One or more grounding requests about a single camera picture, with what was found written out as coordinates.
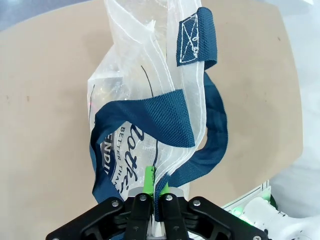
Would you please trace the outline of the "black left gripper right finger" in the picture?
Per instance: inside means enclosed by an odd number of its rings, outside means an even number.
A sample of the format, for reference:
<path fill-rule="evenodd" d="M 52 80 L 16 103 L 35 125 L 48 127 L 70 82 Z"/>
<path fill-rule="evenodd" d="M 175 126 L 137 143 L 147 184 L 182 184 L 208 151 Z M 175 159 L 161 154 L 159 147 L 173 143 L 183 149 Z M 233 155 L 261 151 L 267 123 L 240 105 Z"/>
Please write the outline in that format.
<path fill-rule="evenodd" d="M 167 240 L 190 240 L 189 232 L 205 240 L 267 240 L 268 232 L 234 216 L 204 197 L 187 201 L 167 184 L 159 187 L 159 220 Z"/>

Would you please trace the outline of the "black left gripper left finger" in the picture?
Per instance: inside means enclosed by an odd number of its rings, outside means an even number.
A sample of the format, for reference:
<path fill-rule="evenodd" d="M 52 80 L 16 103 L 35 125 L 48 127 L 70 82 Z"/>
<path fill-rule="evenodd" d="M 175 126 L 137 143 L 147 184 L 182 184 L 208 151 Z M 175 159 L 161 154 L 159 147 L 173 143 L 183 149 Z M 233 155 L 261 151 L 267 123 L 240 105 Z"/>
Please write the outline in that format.
<path fill-rule="evenodd" d="M 147 166 L 143 187 L 132 189 L 125 201 L 109 197 L 46 236 L 47 240 L 145 240 L 154 212 L 154 166 Z"/>

